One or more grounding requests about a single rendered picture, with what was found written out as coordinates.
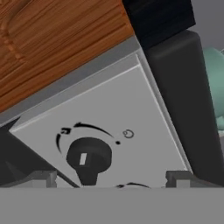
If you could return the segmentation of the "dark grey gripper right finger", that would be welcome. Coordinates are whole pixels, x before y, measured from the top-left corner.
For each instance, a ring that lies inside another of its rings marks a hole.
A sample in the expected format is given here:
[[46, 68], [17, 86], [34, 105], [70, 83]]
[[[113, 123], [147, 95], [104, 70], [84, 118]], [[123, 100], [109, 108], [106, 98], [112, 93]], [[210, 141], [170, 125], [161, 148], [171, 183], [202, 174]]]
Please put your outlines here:
[[194, 176], [189, 171], [167, 171], [165, 174], [167, 188], [218, 188], [219, 185]]

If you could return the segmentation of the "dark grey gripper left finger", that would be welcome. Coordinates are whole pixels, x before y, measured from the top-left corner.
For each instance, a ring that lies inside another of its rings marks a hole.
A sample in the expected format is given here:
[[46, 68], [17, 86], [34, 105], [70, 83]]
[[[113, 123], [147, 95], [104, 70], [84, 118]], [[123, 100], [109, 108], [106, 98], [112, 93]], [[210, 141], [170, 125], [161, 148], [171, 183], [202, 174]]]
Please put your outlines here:
[[27, 177], [2, 185], [2, 188], [55, 188], [56, 171], [34, 171]]

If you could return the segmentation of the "black stove knob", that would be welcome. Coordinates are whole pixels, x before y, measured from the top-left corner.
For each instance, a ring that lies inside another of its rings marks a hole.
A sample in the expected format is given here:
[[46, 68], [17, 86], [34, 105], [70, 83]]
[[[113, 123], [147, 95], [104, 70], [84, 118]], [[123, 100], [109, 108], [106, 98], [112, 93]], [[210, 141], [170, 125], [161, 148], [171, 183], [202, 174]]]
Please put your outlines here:
[[82, 137], [70, 144], [66, 161], [83, 186], [95, 186], [98, 175], [111, 166], [112, 150], [99, 138]]

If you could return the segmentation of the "grey stove with black top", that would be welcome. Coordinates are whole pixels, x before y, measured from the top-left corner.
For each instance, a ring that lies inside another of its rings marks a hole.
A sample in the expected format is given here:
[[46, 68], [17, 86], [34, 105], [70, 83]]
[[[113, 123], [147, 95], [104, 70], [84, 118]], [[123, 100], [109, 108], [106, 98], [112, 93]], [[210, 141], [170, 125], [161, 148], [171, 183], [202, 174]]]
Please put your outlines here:
[[[82, 185], [67, 163], [82, 137], [112, 150], [96, 185]], [[224, 186], [199, 35], [182, 31], [150, 48], [128, 38], [0, 113], [0, 187], [35, 171], [56, 171], [57, 186], [161, 188], [167, 171]]]

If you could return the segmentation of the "teal kettle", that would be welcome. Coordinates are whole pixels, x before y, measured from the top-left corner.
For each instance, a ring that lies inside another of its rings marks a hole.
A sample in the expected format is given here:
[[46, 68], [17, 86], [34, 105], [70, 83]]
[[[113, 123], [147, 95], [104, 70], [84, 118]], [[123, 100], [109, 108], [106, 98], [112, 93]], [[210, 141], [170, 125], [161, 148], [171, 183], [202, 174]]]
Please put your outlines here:
[[216, 123], [224, 131], [224, 53], [215, 48], [203, 50]]

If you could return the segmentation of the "brown wooden cupboard door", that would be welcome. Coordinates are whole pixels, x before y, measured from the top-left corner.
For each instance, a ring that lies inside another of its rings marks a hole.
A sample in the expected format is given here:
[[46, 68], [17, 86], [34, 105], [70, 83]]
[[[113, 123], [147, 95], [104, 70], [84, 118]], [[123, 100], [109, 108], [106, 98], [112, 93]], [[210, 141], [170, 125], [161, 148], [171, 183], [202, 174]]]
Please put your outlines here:
[[123, 0], [0, 0], [0, 113], [133, 35]]

